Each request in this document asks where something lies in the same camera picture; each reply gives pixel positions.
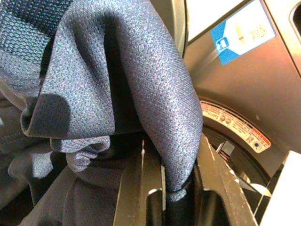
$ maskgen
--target dark gray fabric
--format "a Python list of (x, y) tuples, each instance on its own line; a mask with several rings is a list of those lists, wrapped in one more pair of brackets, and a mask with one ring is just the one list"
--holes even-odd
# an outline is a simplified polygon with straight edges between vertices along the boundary
[[(23, 110), (24, 134), (50, 138), (56, 152), (67, 153), (66, 172), (21, 225), (111, 225), (124, 167), (94, 162), (106, 159), (114, 134), (145, 130), (165, 164), (167, 190), (182, 194), (201, 109), (148, 0), (3, 0), (0, 77), (0, 91)], [(41, 159), (49, 158), (42, 150)]]

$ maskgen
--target warning label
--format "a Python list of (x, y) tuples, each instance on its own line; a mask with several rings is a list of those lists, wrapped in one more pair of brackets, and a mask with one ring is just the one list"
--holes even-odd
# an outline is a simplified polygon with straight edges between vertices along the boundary
[(241, 137), (255, 152), (261, 153), (271, 146), (271, 142), (249, 122), (229, 110), (201, 101), (203, 116), (224, 125)]

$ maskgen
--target blue sticker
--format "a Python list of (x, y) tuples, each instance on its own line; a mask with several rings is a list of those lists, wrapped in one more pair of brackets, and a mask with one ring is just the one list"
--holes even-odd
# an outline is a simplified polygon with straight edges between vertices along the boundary
[(254, 0), (211, 30), (222, 65), (274, 38), (274, 29), (260, 0)]

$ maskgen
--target sticker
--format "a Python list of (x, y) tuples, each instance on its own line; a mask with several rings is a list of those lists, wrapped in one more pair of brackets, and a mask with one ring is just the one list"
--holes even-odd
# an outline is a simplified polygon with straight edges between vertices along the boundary
[(207, 101), (201, 101), (203, 116), (212, 119), (237, 134), (242, 138), (256, 153), (261, 153), (271, 146), (271, 142), (249, 122), (220, 107)]
[(226, 65), (276, 35), (260, 0), (254, 0), (211, 30), (211, 36)]

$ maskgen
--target blue fabric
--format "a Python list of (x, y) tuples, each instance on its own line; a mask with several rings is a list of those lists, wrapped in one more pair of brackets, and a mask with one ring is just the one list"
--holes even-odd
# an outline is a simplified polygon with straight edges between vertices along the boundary
[[(72, 175), (59, 177), (21, 225), (111, 225), (127, 158), (114, 160), (111, 170), (95, 162), (108, 161), (102, 153), (118, 134), (145, 130), (166, 167), (168, 192), (181, 194), (202, 114), (185, 64), (148, 0), (3, 0), (0, 77), (1, 92), (23, 111), (23, 133), (49, 138), (51, 152), (67, 153), (64, 171)], [(87, 202), (97, 217), (83, 209)]]

